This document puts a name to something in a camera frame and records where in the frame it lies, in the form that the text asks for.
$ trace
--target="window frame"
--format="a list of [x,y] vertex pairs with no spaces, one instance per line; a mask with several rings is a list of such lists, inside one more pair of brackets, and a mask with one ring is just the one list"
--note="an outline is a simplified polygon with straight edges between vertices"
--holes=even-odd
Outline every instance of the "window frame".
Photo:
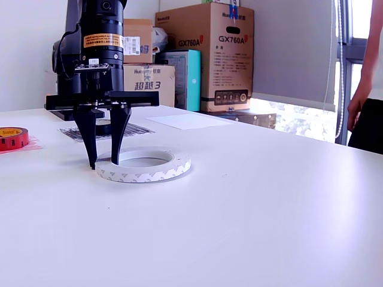
[[[336,144],[347,145],[348,130],[347,107],[351,101],[352,65],[363,64],[364,54],[367,47],[367,39],[354,38],[352,32],[352,0],[341,0],[342,33],[343,41],[338,39],[338,60],[341,58],[341,46],[343,46],[343,71],[344,71],[344,116],[341,135],[335,140]],[[339,91],[338,120],[336,130],[341,123],[342,92]]]

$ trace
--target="double-sided tape roll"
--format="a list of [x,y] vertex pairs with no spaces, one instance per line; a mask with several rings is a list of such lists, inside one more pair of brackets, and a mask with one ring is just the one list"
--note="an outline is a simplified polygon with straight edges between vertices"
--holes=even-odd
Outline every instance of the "double-sided tape roll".
[[165,163],[150,167],[124,167],[111,162],[111,153],[101,155],[96,171],[110,181],[143,183],[172,179],[186,173],[192,166],[190,156],[172,148],[140,147],[121,150],[120,163],[134,158],[155,158]]
[[29,144],[28,130],[21,127],[0,127],[0,151],[12,151]]

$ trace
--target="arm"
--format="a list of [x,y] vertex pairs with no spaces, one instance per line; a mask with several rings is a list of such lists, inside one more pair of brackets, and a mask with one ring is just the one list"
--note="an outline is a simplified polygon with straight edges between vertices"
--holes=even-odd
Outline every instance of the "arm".
[[350,131],[354,130],[356,118],[372,89],[372,78],[379,57],[379,42],[383,28],[383,0],[373,0],[370,35],[367,41],[367,50],[364,55],[361,78],[357,91],[348,107],[348,125]]

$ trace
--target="box label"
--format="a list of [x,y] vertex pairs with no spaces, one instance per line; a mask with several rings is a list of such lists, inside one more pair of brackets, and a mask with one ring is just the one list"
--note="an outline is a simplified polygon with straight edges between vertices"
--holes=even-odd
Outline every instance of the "box label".
[[123,48],[123,37],[117,34],[93,34],[84,37],[84,48],[95,46],[117,46]]
[[139,56],[141,54],[140,37],[124,37],[124,55]]

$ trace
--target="black cable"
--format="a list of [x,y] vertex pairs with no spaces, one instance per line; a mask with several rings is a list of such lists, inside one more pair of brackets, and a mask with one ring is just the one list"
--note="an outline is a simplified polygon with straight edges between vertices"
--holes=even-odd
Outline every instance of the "black cable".
[[80,22],[76,23],[76,29],[75,29],[75,31],[65,32],[64,35],[62,35],[62,38],[61,38],[59,47],[57,48],[57,53],[58,53],[58,56],[60,57],[60,61],[61,61],[61,65],[62,65],[62,69],[63,69],[63,71],[64,71],[65,76],[66,76],[68,79],[70,79],[71,77],[68,76],[68,74],[67,74],[66,71],[65,71],[64,62],[63,62],[63,60],[62,60],[62,55],[61,55],[61,43],[62,43],[62,41],[65,39],[66,36],[69,36],[69,35],[72,35],[72,34],[74,34],[74,33],[77,33],[79,29],[80,29]]

